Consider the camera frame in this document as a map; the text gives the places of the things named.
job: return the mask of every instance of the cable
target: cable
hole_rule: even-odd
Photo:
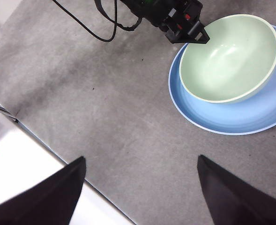
[[[98,40],[103,42],[110,42],[114,39],[116,35],[116,29],[117,29],[117,0],[114,0],[114,8],[115,8],[115,21],[114,22],[114,30],[113,34],[110,39],[103,39],[100,36],[93,33],[88,27],[85,26],[79,19],[77,19],[72,13],[70,13],[67,9],[65,9],[61,4],[59,4],[56,0],[52,0],[57,6],[59,6],[65,13],[67,13],[69,16],[71,16],[75,21],[77,21],[87,32],[89,32],[91,35],[96,37]]]
[[[111,21],[112,23],[114,23],[114,20],[112,20],[108,15],[107,13],[105,12],[104,8],[102,7],[101,5],[101,0],[94,0],[95,2],[95,5],[96,5],[96,8],[98,9],[98,11],[109,21]],[[123,26],[121,23],[117,23],[117,26],[120,27],[121,29],[123,30],[126,30],[126,31],[134,31],[138,26],[139,24],[141,23],[142,21],[142,18],[139,17],[137,22],[131,26],[131,27],[125,27]]]

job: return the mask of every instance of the blue plate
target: blue plate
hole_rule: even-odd
[[[180,82],[179,62],[186,46],[171,65],[169,92],[177,110],[188,121],[223,135],[253,134],[276,125],[276,68],[266,86],[253,97],[233,104],[208,103],[191,96]]]

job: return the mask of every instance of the bowl rim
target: bowl rim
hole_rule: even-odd
[[[274,29],[274,27],[269,23],[267,22],[266,20],[264,20],[263,18],[261,17],[258,17],[256,15],[250,15],[250,14],[234,14],[234,15],[228,15],[228,16],[225,16],[225,17],[222,17],[218,20],[215,20],[213,22],[211,22],[210,24],[208,24],[207,26],[211,25],[212,23],[215,23],[217,21],[220,21],[220,20],[224,20],[224,19],[228,19],[228,18],[231,18],[231,17],[251,17],[253,19],[257,19],[261,22],[263,22],[265,25],[267,25],[267,27],[269,27],[269,29],[272,31],[273,35],[274,35],[274,38],[275,38],[275,41],[276,41],[276,30]],[[270,76],[272,75],[272,72],[273,70],[275,69],[276,67],[276,53],[275,53],[275,58],[274,58],[274,61],[273,61],[273,64],[270,68],[270,70],[268,71],[268,73],[266,74],[266,76],[257,84],[255,85],[253,88],[251,88],[249,91],[239,95],[239,96],[236,96],[236,97],[232,97],[232,98],[229,98],[229,99],[225,99],[225,100],[209,100],[209,99],[204,99],[204,98],[201,98],[199,96],[196,96],[195,94],[193,94],[184,84],[183,82],[183,79],[182,79],[182,74],[181,74],[181,66],[182,66],[182,61],[183,61],[183,58],[188,50],[188,47],[189,45],[186,46],[183,54],[182,54],[182,57],[180,59],[180,63],[179,63],[179,77],[180,77],[180,81],[182,83],[182,85],[184,86],[185,90],[187,92],[189,92],[193,97],[197,98],[197,99],[200,99],[202,101],[205,101],[205,102],[210,102],[210,103],[229,103],[229,102],[234,102],[234,101],[237,101],[239,99],[243,99],[245,98],[246,96],[250,95],[251,93],[255,92],[257,89],[259,89],[269,78]]]

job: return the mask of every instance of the green bowl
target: green bowl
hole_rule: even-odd
[[[231,15],[206,26],[210,41],[188,44],[180,80],[194,97],[237,102],[257,93],[276,66],[276,31],[254,15]]]

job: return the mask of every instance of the gray carpet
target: gray carpet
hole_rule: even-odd
[[[94,1],[60,2],[111,35]],[[248,13],[276,25],[276,0],[202,3],[204,24]],[[105,9],[112,15],[113,2]],[[120,1],[119,21],[136,21]],[[0,29],[0,103],[64,160],[85,156],[89,182],[138,224],[212,224],[199,154],[276,198],[276,127],[217,135],[176,110],[167,80],[181,46],[145,20],[102,43],[50,0],[24,0]]]

